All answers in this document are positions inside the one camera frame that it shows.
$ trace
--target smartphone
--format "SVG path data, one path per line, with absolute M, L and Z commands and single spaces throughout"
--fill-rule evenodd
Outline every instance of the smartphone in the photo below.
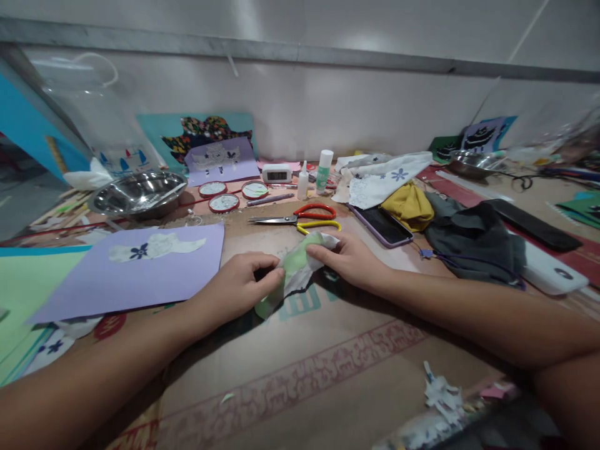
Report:
M 361 209 L 350 204 L 347 206 L 387 248 L 398 247 L 413 240 L 414 235 L 385 209 L 379 206 L 369 209 Z
M 496 212 L 500 214 L 503 221 L 508 222 L 517 230 L 526 233 L 551 250 L 568 252 L 583 245 L 581 241 L 568 235 L 563 230 L 555 228 L 537 217 L 532 216 L 521 208 L 508 203 L 506 200 L 486 200 L 483 203 L 490 204 Z

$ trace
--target purple pen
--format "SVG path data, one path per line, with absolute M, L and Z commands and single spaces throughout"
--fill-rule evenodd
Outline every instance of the purple pen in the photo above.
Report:
M 272 201 L 277 201 L 277 200 L 283 200 L 283 199 L 286 199 L 286 198 L 290 198 L 290 197 L 293 197 L 295 195 L 296 194 L 289 193 L 289 194 L 283 194 L 281 196 L 266 197 L 266 198 L 260 199 L 260 200 L 252 200 L 252 201 L 249 201 L 248 203 L 246 203 L 246 206 L 255 206 L 255 205 L 258 205 L 258 204 L 270 203 Z

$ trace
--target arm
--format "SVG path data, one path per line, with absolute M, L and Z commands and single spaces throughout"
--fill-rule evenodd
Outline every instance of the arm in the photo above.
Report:
M 0 448 L 75 448 L 186 347 L 275 289 L 279 259 L 234 256 L 190 300 L 0 389 Z
M 600 427 L 600 324 L 547 299 L 493 284 L 393 270 L 355 236 L 331 233 L 338 253 L 307 252 L 345 280 L 531 371 L 557 424 L 581 448 Z

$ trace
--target metal bowl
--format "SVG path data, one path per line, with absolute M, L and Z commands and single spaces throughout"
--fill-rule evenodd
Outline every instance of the metal bowl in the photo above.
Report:
M 451 160 L 448 169 L 466 178 L 484 179 L 506 169 L 506 164 L 499 162 L 502 158 L 484 153 L 458 150 L 451 152 L 450 155 Z
M 169 191 L 184 183 L 177 191 Z M 160 219 L 179 206 L 185 177 L 172 172 L 145 172 L 114 180 L 94 192 L 87 206 L 95 213 L 143 221 Z

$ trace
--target red scissors handle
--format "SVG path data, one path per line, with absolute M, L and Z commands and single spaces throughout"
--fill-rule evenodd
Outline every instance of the red scissors handle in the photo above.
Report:
M 329 211 L 330 214 L 317 214 L 316 212 L 305 212 L 307 209 L 324 209 L 325 211 Z M 331 206 L 311 203 L 308 205 L 304 205 L 302 208 L 294 211 L 294 214 L 298 216 L 298 218 L 308 218 L 308 219 L 322 219 L 322 220 L 333 220 L 336 218 L 336 210 Z

